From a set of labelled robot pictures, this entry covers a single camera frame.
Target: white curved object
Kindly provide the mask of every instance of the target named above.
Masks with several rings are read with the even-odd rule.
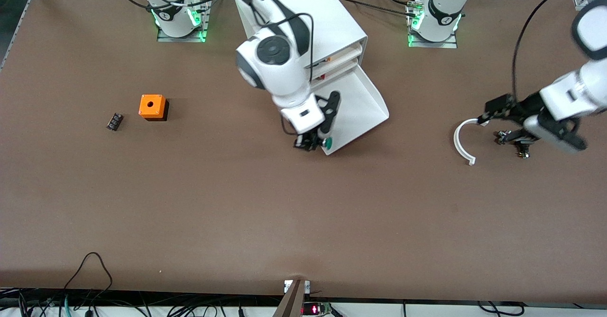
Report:
[[[453,134],[453,143],[455,144],[455,148],[457,149],[457,152],[460,153],[460,155],[462,155],[462,157],[464,157],[465,159],[468,160],[468,162],[469,162],[468,164],[474,165],[474,162],[477,160],[477,158],[474,157],[473,155],[470,155],[468,152],[466,152],[466,150],[464,150],[464,147],[461,146],[461,142],[460,142],[460,130],[466,124],[478,124],[478,119],[471,118],[468,120],[464,120],[462,122],[462,124],[460,124],[459,127],[457,127],[457,129],[455,129],[455,133]],[[485,127],[487,124],[489,124],[489,122],[485,121],[484,123],[482,123],[480,125]]]

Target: orange box with black base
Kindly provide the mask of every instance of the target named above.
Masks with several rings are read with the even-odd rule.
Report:
[[[161,94],[141,95],[139,116],[148,121],[166,121],[169,113],[169,101]]]

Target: open drawer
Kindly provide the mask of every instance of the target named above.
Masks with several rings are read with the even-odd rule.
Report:
[[[331,131],[332,147],[323,148],[327,155],[373,129],[390,115],[381,94],[358,64],[338,77],[325,78],[312,90],[325,98],[332,91],[341,95],[340,109]]]

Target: green knob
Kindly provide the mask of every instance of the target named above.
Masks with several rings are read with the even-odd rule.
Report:
[[[327,139],[325,139],[325,148],[327,148],[327,150],[330,150],[332,145],[333,145],[333,138],[329,137]]]

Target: brown tabletop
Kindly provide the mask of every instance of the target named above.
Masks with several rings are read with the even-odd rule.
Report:
[[[389,0],[364,0],[398,9]],[[327,157],[291,148],[269,95],[234,66],[232,0],[206,43],[157,43],[125,0],[33,0],[0,73],[0,285],[62,287],[85,253],[115,289],[279,294],[294,276],[354,298],[607,302],[607,131],[520,160],[492,121],[514,42],[540,0],[469,0],[455,50],[408,48],[404,19],[346,3],[390,118]],[[581,66],[570,0],[520,52],[521,96]],[[171,99],[169,121],[137,115]],[[105,128],[126,114],[118,132]],[[94,259],[72,287],[106,285]]]

